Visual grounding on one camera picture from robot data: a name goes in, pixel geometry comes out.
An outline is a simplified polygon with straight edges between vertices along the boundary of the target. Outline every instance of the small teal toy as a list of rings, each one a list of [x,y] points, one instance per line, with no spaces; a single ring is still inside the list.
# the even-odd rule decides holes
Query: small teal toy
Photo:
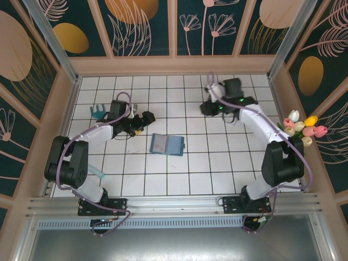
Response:
[[[105,114],[105,106],[104,106],[104,104],[102,104],[102,108],[103,108],[102,110],[99,110],[99,105],[96,105],[97,111],[94,112],[94,108],[90,107],[92,117],[96,118],[96,119],[101,119],[104,116],[104,114]]]

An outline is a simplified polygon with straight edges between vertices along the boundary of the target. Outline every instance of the pink tulip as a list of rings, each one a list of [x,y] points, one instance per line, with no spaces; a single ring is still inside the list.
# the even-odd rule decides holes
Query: pink tulip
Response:
[[[303,129],[302,134],[304,136],[310,137],[313,136],[316,133],[316,127],[306,127]]]
[[[326,128],[325,126],[317,126],[316,132],[314,133],[314,135],[315,135],[317,138],[321,138],[321,137],[323,137],[326,133],[327,133],[327,128]]]
[[[283,124],[284,124],[285,128],[286,127],[294,127],[295,126],[294,122],[291,119],[289,119],[289,118],[285,118]]]

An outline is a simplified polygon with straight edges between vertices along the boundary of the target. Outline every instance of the yellow part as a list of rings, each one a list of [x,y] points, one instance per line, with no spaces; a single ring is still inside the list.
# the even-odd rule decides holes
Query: yellow part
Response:
[[[158,0],[105,0],[105,4],[118,20],[129,24],[142,21],[139,17],[139,15],[141,16],[141,11],[150,20],[156,15],[158,10]]]
[[[71,23],[60,23],[53,28],[64,50],[71,53],[83,53],[89,47],[84,32]]]

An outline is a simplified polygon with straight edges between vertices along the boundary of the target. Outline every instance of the teal object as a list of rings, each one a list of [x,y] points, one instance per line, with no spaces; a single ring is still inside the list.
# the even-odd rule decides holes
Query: teal object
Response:
[[[94,108],[93,108],[93,106],[91,106],[90,110],[91,110],[92,117],[96,118],[98,120],[101,119],[105,114],[105,105],[104,104],[102,104],[102,108],[103,108],[102,110],[99,110],[99,105],[96,105],[97,111],[94,112]]]
[[[99,169],[97,169],[89,164],[88,164],[88,170],[99,178],[103,178],[105,176],[105,174],[103,172],[101,172]]]
[[[182,156],[185,138],[181,136],[152,134],[150,153]]]

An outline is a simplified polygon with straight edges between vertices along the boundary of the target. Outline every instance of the leaf pattern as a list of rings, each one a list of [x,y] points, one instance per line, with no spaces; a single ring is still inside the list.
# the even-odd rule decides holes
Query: leaf pattern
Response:
[[[38,0],[40,7],[49,21],[58,22],[68,9],[67,0]]]

